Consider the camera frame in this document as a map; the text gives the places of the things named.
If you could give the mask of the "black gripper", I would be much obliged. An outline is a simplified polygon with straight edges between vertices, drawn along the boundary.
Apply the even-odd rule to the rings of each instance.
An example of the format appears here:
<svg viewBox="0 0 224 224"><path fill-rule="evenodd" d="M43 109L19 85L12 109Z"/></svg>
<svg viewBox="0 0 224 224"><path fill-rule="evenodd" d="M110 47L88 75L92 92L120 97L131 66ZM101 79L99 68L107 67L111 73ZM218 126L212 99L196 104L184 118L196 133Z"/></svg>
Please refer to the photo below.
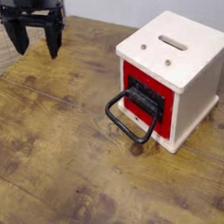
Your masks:
<svg viewBox="0 0 224 224"><path fill-rule="evenodd" d="M62 0L0 0L0 21L19 54L25 54L29 38L26 27L45 28L52 59L58 56L64 28Z"/></svg>

